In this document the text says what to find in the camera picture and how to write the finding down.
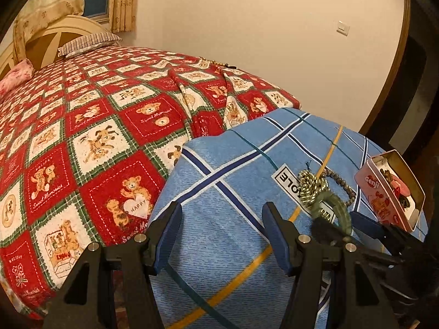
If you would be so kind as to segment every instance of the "curtain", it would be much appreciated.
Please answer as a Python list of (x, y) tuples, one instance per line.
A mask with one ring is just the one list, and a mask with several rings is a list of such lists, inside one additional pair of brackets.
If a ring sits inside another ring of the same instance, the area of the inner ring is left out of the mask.
[(108, 0), (108, 19), (111, 32), (136, 28), (137, 0)]
[(26, 58), (26, 43), (54, 21), (67, 15), (82, 15), (84, 0), (28, 0), (14, 23), (14, 60)]

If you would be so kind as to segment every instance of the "red blanket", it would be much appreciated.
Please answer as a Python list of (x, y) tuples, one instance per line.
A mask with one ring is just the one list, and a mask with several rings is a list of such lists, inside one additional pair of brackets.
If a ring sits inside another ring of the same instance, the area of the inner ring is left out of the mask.
[(48, 299), (91, 241), (144, 230), (183, 144), (299, 102), (238, 69), (101, 48), (36, 72), (0, 106), (0, 282), (19, 311)]

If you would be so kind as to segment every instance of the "pink cloth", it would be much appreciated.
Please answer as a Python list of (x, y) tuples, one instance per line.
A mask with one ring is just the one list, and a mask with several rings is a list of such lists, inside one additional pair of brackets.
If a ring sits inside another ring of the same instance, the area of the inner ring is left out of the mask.
[(0, 81), (0, 100), (18, 85), (32, 79), (33, 73), (34, 68), (27, 58), (13, 67)]

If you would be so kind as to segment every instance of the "light switch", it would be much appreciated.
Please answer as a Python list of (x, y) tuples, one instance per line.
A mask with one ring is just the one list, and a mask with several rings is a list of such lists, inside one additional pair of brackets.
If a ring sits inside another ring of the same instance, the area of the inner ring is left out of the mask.
[(339, 24), (337, 26), (337, 32), (341, 33), (342, 35), (347, 36), (349, 33), (350, 27), (343, 22), (339, 21)]

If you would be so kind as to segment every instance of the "blue plaid fabric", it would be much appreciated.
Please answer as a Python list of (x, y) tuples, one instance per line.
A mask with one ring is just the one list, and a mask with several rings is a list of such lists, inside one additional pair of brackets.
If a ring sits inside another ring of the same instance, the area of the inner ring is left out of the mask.
[[(280, 270), (270, 252), (261, 211), (265, 202), (273, 201), (282, 217), (289, 219), (298, 206), (271, 177), (284, 163), (297, 175), (308, 162), (316, 174), (330, 154), (326, 166), (356, 191), (349, 210), (375, 218), (354, 174), (367, 157), (383, 150), (340, 128), (300, 110), (278, 109), (183, 147), (152, 214), (152, 219), (157, 218), (173, 200), (182, 204), (184, 213), (169, 264), (151, 279), (165, 327), (279, 327), (293, 278)], [(347, 200), (332, 179), (329, 185)], [(303, 209), (294, 224), (300, 233), (310, 233), (311, 218)], [(423, 240), (426, 232), (422, 214), (413, 236)], [(326, 325), (329, 288), (329, 276), (323, 276), (319, 329)]]

